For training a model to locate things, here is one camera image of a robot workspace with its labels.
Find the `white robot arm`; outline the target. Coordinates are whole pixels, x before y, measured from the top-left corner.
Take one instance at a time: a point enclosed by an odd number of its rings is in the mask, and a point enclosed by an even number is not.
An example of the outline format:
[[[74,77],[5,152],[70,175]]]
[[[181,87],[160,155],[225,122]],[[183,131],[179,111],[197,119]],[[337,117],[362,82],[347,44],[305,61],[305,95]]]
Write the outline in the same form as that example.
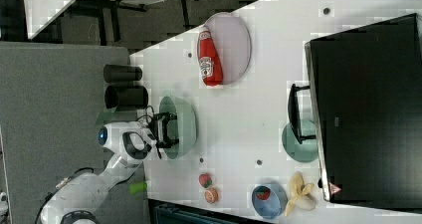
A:
[[[175,114],[162,112],[149,120],[103,125],[98,143],[110,152],[104,169],[96,173],[85,167],[62,179],[46,197],[34,224],[101,224],[96,212],[109,193],[128,181],[153,149],[178,142],[166,133],[167,125],[176,119]]]

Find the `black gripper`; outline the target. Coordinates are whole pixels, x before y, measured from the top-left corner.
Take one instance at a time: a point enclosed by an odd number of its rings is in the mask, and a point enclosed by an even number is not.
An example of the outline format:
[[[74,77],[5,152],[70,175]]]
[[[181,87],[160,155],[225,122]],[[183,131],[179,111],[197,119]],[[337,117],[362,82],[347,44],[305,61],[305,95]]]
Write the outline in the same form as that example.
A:
[[[178,145],[178,140],[166,142],[165,140],[165,121],[166,120],[176,120],[177,114],[171,112],[163,112],[155,114],[149,123],[151,132],[153,133],[155,139],[157,140],[156,147],[158,148],[172,148],[175,145]]]

